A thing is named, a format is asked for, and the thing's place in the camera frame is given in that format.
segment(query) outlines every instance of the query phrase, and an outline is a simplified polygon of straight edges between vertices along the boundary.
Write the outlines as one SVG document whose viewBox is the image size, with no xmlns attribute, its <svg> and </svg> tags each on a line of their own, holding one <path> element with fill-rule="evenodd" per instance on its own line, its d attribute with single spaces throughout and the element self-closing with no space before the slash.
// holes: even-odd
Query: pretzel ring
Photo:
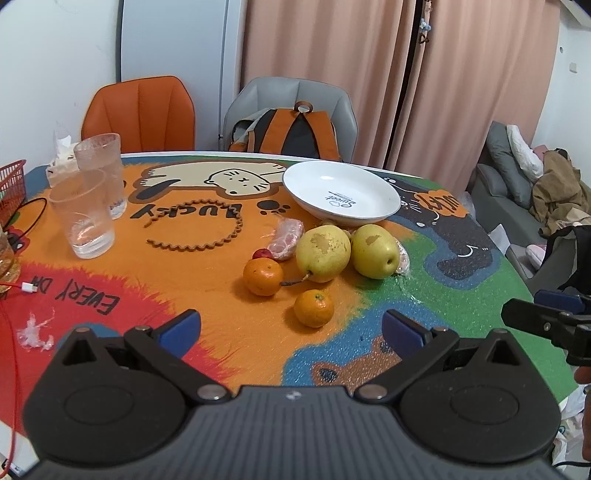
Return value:
<svg viewBox="0 0 591 480">
<path fill-rule="evenodd" d="M 152 247 L 154 247 L 154 248 L 161 248 L 162 250 L 170 250 L 172 252 L 175 252 L 175 251 L 176 252 L 194 252 L 195 250 L 202 252 L 204 250 L 211 250 L 216 247 L 221 247 L 224 244 L 228 244 L 234 238 L 236 238 L 240 232 L 242 232 L 242 225 L 243 225 L 242 214 L 238 210 L 236 210 L 236 207 L 228 205 L 227 203 L 220 202 L 219 200 L 212 200 L 212 199 L 193 200 L 191 202 L 185 202 L 185 203 L 179 203 L 178 205 L 173 205 L 169 209 L 166 209 L 166 210 L 160 212 L 158 214 L 158 216 L 152 217 L 148 221 L 148 223 L 146 223 L 144 225 L 144 228 L 148 228 L 154 222 L 160 220 L 163 216 L 168 215 L 173 210 L 178 210 L 179 208 L 182 208 L 182 207 L 189 207 L 191 205 L 217 205 L 222 208 L 227 208 L 228 211 L 234 213 L 234 215 L 236 216 L 236 227 L 234 228 L 232 233 L 230 233 L 230 235 L 228 235 L 227 237 L 222 238 L 221 240 L 218 240 L 216 242 L 212 242 L 210 244 L 172 245 L 172 244 L 165 244 L 163 242 L 158 242 L 158 241 L 152 240 L 152 239 L 148 239 L 148 240 L 146 240 L 146 242 L 149 243 L 150 245 L 152 245 Z"/>
</svg>

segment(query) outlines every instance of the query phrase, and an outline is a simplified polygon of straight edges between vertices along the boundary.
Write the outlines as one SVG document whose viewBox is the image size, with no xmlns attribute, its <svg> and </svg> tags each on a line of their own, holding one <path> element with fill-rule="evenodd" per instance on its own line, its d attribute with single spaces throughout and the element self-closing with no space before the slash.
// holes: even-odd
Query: pear stem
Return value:
<svg viewBox="0 0 591 480">
<path fill-rule="evenodd" d="M 291 287 L 292 285 L 297 285 L 298 283 L 302 283 L 303 281 L 308 280 L 308 278 L 311 274 L 312 274 L 312 272 L 308 272 L 306 275 L 304 275 L 304 278 L 302 278 L 301 280 L 282 281 L 281 286 L 282 287 Z"/>
</svg>

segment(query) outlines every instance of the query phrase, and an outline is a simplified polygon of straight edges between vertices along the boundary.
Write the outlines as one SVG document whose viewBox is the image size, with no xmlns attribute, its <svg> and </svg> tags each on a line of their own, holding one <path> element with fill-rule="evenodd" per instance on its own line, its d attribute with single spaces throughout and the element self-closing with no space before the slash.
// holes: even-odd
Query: yellow pear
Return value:
<svg viewBox="0 0 591 480">
<path fill-rule="evenodd" d="M 379 225 L 363 225 L 351 237 L 355 270 L 365 277 L 381 280 L 398 268 L 400 252 L 396 239 Z"/>
<path fill-rule="evenodd" d="M 325 283 L 341 273 L 351 258 L 351 243 L 347 234 L 334 225 L 308 230 L 295 249 L 295 260 L 303 275 Z"/>
</svg>

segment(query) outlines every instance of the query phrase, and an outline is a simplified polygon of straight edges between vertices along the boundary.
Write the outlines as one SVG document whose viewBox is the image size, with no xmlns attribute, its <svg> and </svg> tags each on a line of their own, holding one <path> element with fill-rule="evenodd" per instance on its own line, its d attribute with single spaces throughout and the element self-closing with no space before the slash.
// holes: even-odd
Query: wrapped meat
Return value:
<svg viewBox="0 0 591 480">
<path fill-rule="evenodd" d="M 282 217 L 267 249 L 275 260 L 287 260 L 296 252 L 297 242 L 304 235 L 304 224 L 294 218 Z"/>
</svg>

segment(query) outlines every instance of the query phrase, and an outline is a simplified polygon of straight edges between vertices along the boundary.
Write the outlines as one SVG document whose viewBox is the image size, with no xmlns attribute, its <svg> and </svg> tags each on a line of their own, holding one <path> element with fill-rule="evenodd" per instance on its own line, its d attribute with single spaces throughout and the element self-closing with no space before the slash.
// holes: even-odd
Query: plastic wrap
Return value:
<svg viewBox="0 0 591 480">
<path fill-rule="evenodd" d="M 54 345 L 53 335 L 50 335 L 47 340 L 41 340 L 39 332 L 42 327 L 47 326 L 47 324 L 53 320 L 54 315 L 47 319 L 45 322 L 37 323 L 37 319 L 35 315 L 32 313 L 29 314 L 29 319 L 27 320 L 27 326 L 21 330 L 17 330 L 17 340 L 19 345 L 24 348 L 40 348 L 41 350 L 49 350 Z"/>
<path fill-rule="evenodd" d="M 281 217 L 267 250 L 275 260 L 287 260 L 296 252 L 297 242 L 302 235 L 304 235 L 304 223 L 294 218 Z"/>
<path fill-rule="evenodd" d="M 396 273 L 398 275 L 407 275 L 410 271 L 410 257 L 408 256 L 408 252 L 400 243 L 396 237 L 394 238 L 396 243 L 398 244 L 398 252 L 400 253 L 400 263 L 398 264 L 398 268 L 396 269 Z"/>
</svg>

